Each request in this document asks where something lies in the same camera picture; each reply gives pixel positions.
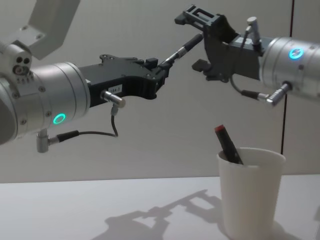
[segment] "white table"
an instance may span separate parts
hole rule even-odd
[[[0,184],[0,239],[227,240],[220,198],[218,177]],[[320,175],[284,176],[275,220],[274,239],[320,240]]]

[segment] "screw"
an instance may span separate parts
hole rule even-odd
[[[25,125],[27,123],[27,120],[25,120],[25,119],[22,119],[21,121],[20,121],[20,124],[21,125]]]
[[[40,86],[38,88],[38,90],[41,92],[41,93],[44,93],[46,91],[46,88],[44,86]]]
[[[12,97],[13,97],[14,99],[18,99],[18,98],[19,98],[19,95],[14,92],[14,93],[12,93]]]
[[[35,37],[35,39],[40,39],[40,38],[42,38],[42,37],[43,37],[42,34],[38,34],[38,35]]]
[[[22,74],[23,71],[24,71],[24,70],[23,70],[23,68],[22,68],[21,66],[16,66],[16,67],[13,68],[13,72],[14,72],[15,74],[17,74],[17,75]]]

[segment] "marker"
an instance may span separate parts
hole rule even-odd
[[[243,165],[244,163],[242,162],[238,151],[234,145],[234,143],[232,142],[225,126],[220,125],[217,126],[215,129],[215,134],[219,139],[219,142],[222,146],[223,149],[223,153],[226,157],[226,160],[230,163],[234,163],[234,164],[241,164]]]

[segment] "blue indicator light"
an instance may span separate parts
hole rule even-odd
[[[301,47],[296,47],[289,52],[289,58],[296,60],[304,55],[305,51]]]
[[[57,116],[53,119],[53,124],[58,125],[61,124],[64,120],[66,120],[66,115],[64,113],[59,113]]]

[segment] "paper cup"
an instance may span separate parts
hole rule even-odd
[[[239,148],[244,165],[218,155],[223,222],[232,240],[266,240],[271,235],[286,158],[276,152]]]

